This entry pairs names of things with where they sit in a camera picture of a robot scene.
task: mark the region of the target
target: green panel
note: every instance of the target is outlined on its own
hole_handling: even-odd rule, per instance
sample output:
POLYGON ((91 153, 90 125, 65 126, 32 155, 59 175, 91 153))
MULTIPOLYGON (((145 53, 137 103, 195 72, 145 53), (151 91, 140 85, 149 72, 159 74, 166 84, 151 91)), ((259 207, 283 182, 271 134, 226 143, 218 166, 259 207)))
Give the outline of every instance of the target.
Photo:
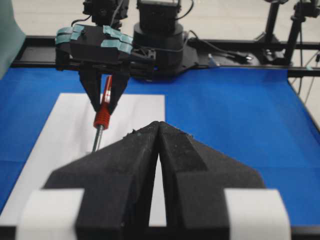
POLYGON ((119 51, 122 51, 127 54, 131 54, 132 46, 130 44, 121 42, 119 40, 103 40, 101 43, 102 48, 117 48, 119 51))
POLYGON ((114 30, 110 26, 103 26, 103 33, 104 34, 108 34, 113 38, 117 38, 120 41, 125 42, 127 44, 132 44, 132 42, 133 42, 133 38, 132 37, 130 37, 130 36, 126 35, 126 34, 123 34, 120 31, 114 30))
POLYGON ((80 32, 73 32, 71 35, 71 40, 78 40, 79 36, 80 36, 80 32))
POLYGON ((55 38, 55 44, 69 43, 71 38, 71 34, 58 35, 55 38))
POLYGON ((81 25, 76 24, 76 25, 74 26, 74 28, 73 28, 73 31, 76 32, 76 33, 81 33, 81 31, 82 31, 83 29, 85 29, 84 26, 81 26, 81 25))
POLYGON ((56 33, 58 34, 72 34, 72 32, 74 31, 73 27, 63 27, 61 29, 58 30, 58 32, 56 33))
POLYGON ((15 21, 11 0, 0 0, 0 80, 15 60, 25 38, 15 21))

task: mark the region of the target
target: blue cloth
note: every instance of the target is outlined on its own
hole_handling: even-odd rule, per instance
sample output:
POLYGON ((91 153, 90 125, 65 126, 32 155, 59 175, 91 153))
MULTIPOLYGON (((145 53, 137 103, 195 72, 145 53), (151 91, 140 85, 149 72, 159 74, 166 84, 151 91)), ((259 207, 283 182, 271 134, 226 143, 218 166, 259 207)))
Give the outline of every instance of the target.
MULTIPOLYGON (((76 72, 11 68, 0 81, 0 209, 60 93, 84 93, 76 72)), ((191 70, 174 81, 131 79, 125 93, 165 95, 169 124, 257 169, 292 225, 320 224, 320 134, 285 70, 191 70)))

